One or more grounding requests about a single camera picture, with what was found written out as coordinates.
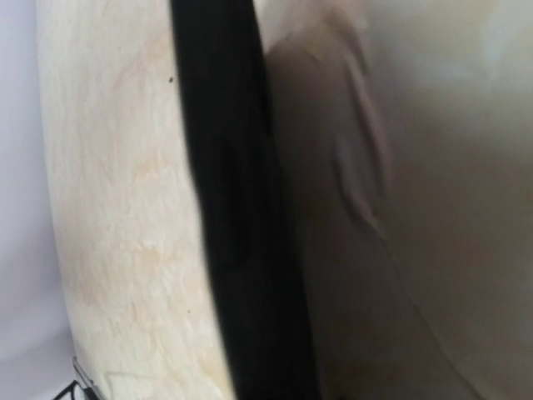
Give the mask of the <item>black phone case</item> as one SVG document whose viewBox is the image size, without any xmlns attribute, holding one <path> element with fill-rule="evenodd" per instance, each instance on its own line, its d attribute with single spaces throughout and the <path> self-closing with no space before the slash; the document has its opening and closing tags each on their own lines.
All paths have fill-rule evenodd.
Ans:
<svg viewBox="0 0 533 400">
<path fill-rule="evenodd" d="M 250 1 L 173 1 L 187 155 L 235 396 L 318 399 L 301 259 Z"/>
</svg>

